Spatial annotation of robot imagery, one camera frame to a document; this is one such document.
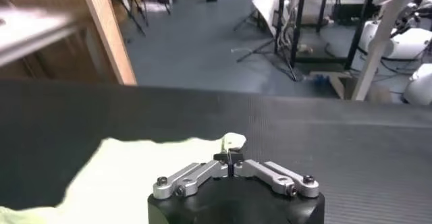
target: screw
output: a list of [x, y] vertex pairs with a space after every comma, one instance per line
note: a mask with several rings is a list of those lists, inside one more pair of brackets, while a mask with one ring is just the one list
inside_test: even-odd
[[184, 186], [178, 186], [177, 189], [175, 189], [176, 196], [184, 196], [186, 193], [186, 188]]
[[311, 176], [311, 175], [305, 175], [304, 177], [303, 177], [303, 182], [305, 183], [305, 184], [311, 184], [311, 183], [313, 183], [315, 181], [315, 178], [313, 178], [313, 176]]
[[168, 179], [167, 179], [167, 177], [158, 177], [158, 178], [157, 178], [156, 184], [157, 184], [158, 186], [164, 186], [164, 185], [167, 184], [167, 183], [168, 183]]
[[296, 187], [294, 187], [294, 185], [288, 186], [286, 188], [286, 194], [288, 196], [291, 196], [291, 197], [296, 196], [297, 195], [297, 189], [296, 189]]

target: ribbed black surface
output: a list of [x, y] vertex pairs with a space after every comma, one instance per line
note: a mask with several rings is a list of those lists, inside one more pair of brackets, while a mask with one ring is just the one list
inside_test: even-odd
[[0, 205], [57, 204], [107, 136], [238, 132], [247, 157], [317, 178], [328, 224], [432, 220], [430, 108], [48, 82], [0, 90]]

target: metal bracket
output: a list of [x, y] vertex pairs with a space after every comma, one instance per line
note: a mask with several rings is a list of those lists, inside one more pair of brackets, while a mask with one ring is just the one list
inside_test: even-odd
[[319, 195], [318, 182], [312, 176], [302, 176], [274, 162], [264, 165], [253, 160], [246, 160], [234, 166], [234, 174], [242, 177], [257, 177], [271, 186], [279, 194], [300, 195], [315, 198]]
[[166, 199], [175, 193], [177, 196], [191, 196], [198, 192], [198, 187], [210, 177], [225, 177], [228, 165], [212, 160], [205, 164], [192, 163], [166, 178], [160, 177], [153, 184], [153, 196]]
[[234, 174], [241, 177], [257, 177], [271, 186], [271, 189], [279, 194], [295, 196], [297, 189], [294, 181], [286, 175], [278, 174], [264, 165], [248, 159], [234, 166]]
[[315, 181], [315, 179], [312, 176], [298, 175], [297, 173], [290, 171], [289, 169], [286, 169], [285, 167], [282, 167], [270, 161], [265, 162], [264, 164], [268, 166], [270, 169], [282, 175], [287, 175], [288, 177], [292, 178], [296, 186], [296, 189], [298, 190], [298, 193], [301, 194], [302, 196], [315, 198], [319, 195], [318, 182]]
[[[271, 189], [286, 196], [297, 193], [304, 197], [316, 198], [319, 195], [318, 182], [312, 176], [299, 175], [273, 162], [260, 164], [252, 159], [234, 165], [234, 175], [240, 177], [257, 177], [271, 186]], [[159, 177], [153, 184], [153, 196], [156, 199], [167, 199], [173, 194], [191, 196], [198, 192], [198, 187], [210, 177], [227, 177], [228, 164], [212, 160], [208, 163], [192, 163], [174, 175]]]

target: gray floor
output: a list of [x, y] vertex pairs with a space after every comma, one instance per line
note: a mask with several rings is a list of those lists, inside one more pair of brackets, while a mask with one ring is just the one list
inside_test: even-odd
[[[270, 37], [250, 24], [233, 32], [236, 23], [252, 9], [250, 1], [178, 0], [170, 16], [166, 12], [149, 15], [146, 37], [139, 35], [131, 22], [122, 24], [124, 38], [131, 40], [126, 46], [139, 85], [336, 98], [326, 81], [291, 81], [269, 63], [268, 59], [274, 61], [272, 57], [252, 55], [236, 63], [239, 56]], [[316, 15], [318, 9], [319, 1], [307, 0], [304, 13]], [[304, 30], [303, 42], [331, 41], [330, 51], [344, 56], [350, 46], [347, 37], [353, 34], [353, 28], [329, 26], [322, 30], [319, 39]], [[362, 64], [356, 58], [353, 68], [360, 69]], [[394, 92], [403, 90], [408, 81], [406, 76], [380, 76], [392, 74], [383, 68], [378, 74], [379, 83]], [[394, 99], [399, 101], [399, 94]]]

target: white robot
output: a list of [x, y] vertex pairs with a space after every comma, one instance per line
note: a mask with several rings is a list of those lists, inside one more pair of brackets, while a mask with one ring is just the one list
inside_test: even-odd
[[412, 105], [432, 105], [432, 63], [422, 64], [413, 73], [403, 97]]
[[[432, 39], [432, 32], [418, 28], [421, 18], [432, 18], [432, 0], [414, 0], [396, 21], [383, 57], [393, 60], [418, 59]], [[377, 31], [380, 20], [366, 22], [358, 47], [363, 53]]]

